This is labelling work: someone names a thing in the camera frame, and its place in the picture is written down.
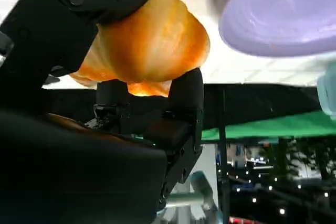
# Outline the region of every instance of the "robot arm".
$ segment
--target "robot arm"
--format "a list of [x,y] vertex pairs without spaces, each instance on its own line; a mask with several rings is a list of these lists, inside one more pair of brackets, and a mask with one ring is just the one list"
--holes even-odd
[[150,223],[195,165],[203,80],[194,69],[173,80],[162,118],[144,140],[129,138],[128,91],[97,89],[87,125],[48,115],[49,74],[77,71],[102,25],[147,0],[19,0],[0,26],[1,223]]

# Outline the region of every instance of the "tree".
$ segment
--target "tree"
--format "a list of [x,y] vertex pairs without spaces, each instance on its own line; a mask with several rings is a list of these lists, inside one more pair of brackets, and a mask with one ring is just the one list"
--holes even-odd
[[268,160],[269,165],[273,166],[270,171],[271,176],[278,179],[292,179],[297,176],[298,166],[293,163],[294,160],[299,160],[295,140],[279,139],[278,145],[270,145],[264,147],[260,155]]
[[334,179],[336,172],[336,141],[332,136],[301,138],[297,141],[300,160],[312,170],[319,170],[322,180]]

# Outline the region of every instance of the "pole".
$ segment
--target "pole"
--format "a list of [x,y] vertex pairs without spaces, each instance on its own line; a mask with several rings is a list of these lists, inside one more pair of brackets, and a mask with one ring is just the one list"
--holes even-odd
[[223,85],[218,85],[215,92],[215,105],[217,108],[216,121],[219,129],[220,169],[222,170],[222,213],[223,223],[230,218],[230,184],[227,173],[226,132],[225,132],[225,92]]
[[201,193],[170,194],[166,208],[202,205],[203,202],[204,196]]

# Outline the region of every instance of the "green awning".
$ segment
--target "green awning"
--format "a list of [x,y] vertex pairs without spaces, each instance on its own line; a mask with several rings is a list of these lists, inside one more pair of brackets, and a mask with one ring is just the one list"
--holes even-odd
[[[336,121],[323,111],[284,116],[226,127],[227,138],[336,135]],[[204,130],[202,140],[218,140],[218,129]]]

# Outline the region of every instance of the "croissant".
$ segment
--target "croissant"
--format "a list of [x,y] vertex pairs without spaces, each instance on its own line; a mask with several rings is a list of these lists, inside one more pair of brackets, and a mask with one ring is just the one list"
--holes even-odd
[[148,0],[131,16],[99,26],[78,83],[119,79],[135,95],[167,96],[171,80],[200,67],[209,52],[202,24],[180,0]]

